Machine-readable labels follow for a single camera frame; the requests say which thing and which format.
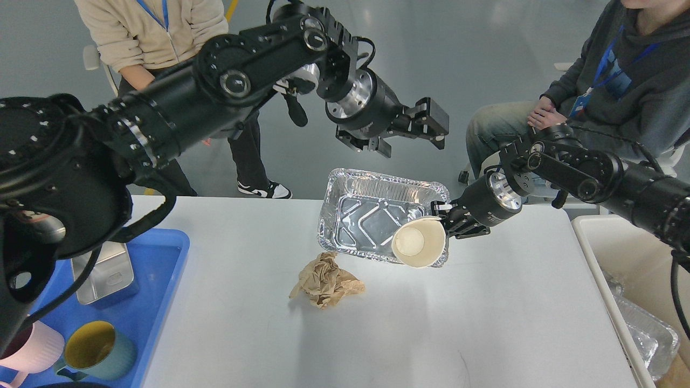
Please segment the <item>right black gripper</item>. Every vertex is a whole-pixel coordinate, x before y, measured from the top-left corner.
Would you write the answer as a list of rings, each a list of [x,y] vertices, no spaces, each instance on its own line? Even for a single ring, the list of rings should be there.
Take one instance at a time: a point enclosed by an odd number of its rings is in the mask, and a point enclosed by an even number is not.
[[[449,238],[462,240],[480,237],[522,210],[522,197],[508,184],[507,175],[491,170],[466,187],[456,203],[431,202],[431,215],[445,221]],[[462,219],[464,209],[474,219]]]

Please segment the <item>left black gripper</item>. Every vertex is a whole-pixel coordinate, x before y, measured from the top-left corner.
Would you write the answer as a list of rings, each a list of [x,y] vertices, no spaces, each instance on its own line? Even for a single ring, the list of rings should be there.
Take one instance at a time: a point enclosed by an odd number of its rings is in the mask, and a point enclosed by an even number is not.
[[[391,158],[392,147],[383,137],[425,139],[443,150],[450,133],[449,115],[434,99],[425,96],[406,107],[369,68],[356,71],[344,98],[326,102],[326,116],[336,124],[335,137],[345,146],[386,158]]]

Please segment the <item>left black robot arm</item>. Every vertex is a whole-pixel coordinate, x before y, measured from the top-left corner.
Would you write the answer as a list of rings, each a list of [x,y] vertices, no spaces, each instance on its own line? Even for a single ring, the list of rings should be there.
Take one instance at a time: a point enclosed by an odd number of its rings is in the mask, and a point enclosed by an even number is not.
[[[131,223],[127,186],[143,184],[197,142],[237,137],[240,123],[280,92],[316,91],[336,137],[390,156],[386,137],[445,146],[449,116],[431,98],[399,103],[330,14],[290,1],[273,20],[210,39],[151,86],[85,111],[72,95],[2,99],[2,350],[64,302],[74,286],[32,314],[57,260],[133,240],[175,206],[168,183],[157,209]]]

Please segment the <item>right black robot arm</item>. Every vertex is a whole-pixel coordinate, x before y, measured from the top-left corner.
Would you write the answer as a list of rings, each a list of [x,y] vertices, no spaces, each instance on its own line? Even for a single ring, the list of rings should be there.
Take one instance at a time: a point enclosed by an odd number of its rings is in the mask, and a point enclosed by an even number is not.
[[[448,237],[486,235],[521,211],[522,199],[532,194],[532,177],[537,175],[558,189],[554,208],[562,208],[569,196],[599,204],[670,246],[671,297],[688,333],[678,285],[679,269],[688,270],[688,184],[664,174],[641,143],[634,146],[646,162],[634,164],[613,153],[587,149],[565,123],[532,129],[500,148],[499,164],[487,167],[458,199],[432,202],[431,213],[440,219]]]

